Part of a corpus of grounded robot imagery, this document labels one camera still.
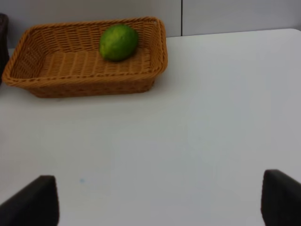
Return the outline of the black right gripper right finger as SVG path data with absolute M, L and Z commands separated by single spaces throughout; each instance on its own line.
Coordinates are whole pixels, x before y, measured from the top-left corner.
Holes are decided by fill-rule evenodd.
M 301 184 L 277 169 L 266 170 L 261 190 L 261 214 L 266 226 L 299 226 Z

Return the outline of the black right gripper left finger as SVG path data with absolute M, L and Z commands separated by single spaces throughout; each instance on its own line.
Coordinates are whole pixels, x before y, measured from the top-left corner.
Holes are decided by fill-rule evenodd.
M 2 226 L 57 226 L 59 199 L 54 176 L 39 176 L 0 205 Z

